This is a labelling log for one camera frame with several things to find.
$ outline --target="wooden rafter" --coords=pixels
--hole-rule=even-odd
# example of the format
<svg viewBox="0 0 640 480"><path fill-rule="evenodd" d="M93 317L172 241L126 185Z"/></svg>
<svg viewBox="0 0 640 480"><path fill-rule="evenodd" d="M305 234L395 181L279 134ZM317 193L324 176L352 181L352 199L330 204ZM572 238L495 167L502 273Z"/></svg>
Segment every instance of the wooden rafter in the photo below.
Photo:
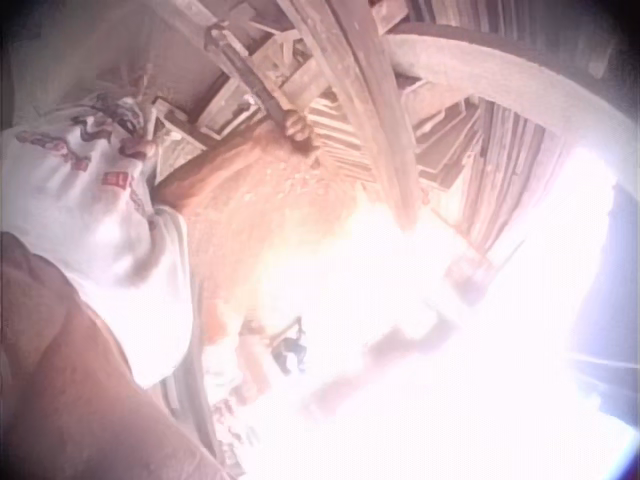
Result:
<svg viewBox="0 0 640 480"><path fill-rule="evenodd" d="M278 0L355 127L403 228L419 207L414 141L389 59L364 0Z"/></svg>
<svg viewBox="0 0 640 480"><path fill-rule="evenodd" d="M638 196L637 125L588 74L513 41L460 28L404 24L385 43L400 73L473 91L594 149Z"/></svg>

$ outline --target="wooden post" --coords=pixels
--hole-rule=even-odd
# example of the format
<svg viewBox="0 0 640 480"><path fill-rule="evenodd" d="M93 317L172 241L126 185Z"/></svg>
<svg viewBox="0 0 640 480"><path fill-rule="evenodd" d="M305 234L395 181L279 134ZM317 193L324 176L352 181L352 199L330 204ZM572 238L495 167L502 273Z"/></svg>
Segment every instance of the wooden post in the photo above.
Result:
<svg viewBox="0 0 640 480"><path fill-rule="evenodd" d="M403 229L419 207L414 140L365 0L278 0L333 87Z"/></svg>

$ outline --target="bare skin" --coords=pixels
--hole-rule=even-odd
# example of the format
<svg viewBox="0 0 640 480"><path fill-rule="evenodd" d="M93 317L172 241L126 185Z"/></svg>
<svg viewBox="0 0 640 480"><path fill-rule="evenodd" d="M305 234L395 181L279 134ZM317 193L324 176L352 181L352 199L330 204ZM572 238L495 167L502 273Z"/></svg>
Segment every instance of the bare skin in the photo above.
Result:
<svg viewBox="0 0 640 480"><path fill-rule="evenodd" d="M288 112L284 132L271 121L259 122L175 169L156 186L152 199L188 216L207 203L216 187L261 157L278 155L308 161L313 152L297 150L292 140L300 142L311 134L304 118L294 111Z"/></svg>

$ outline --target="brown pants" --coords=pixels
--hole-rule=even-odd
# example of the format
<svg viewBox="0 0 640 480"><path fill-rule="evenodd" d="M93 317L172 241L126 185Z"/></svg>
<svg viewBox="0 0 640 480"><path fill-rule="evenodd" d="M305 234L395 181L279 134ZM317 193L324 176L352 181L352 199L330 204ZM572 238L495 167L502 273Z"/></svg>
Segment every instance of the brown pants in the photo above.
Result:
<svg viewBox="0 0 640 480"><path fill-rule="evenodd" d="M62 272L0 241L3 478L227 478L134 384Z"/></svg>

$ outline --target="white t-shirt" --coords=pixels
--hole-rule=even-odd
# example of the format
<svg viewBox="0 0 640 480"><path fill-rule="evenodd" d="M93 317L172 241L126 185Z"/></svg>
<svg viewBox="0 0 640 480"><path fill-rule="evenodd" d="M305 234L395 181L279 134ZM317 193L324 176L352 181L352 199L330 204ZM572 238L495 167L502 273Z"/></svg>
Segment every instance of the white t-shirt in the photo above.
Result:
<svg viewBox="0 0 640 480"><path fill-rule="evenodd" d="M1 226L64 272L147 387L182 359L193 309L186 225L151 205L142 126L132 100L101 94L3 132Z"/></svg>

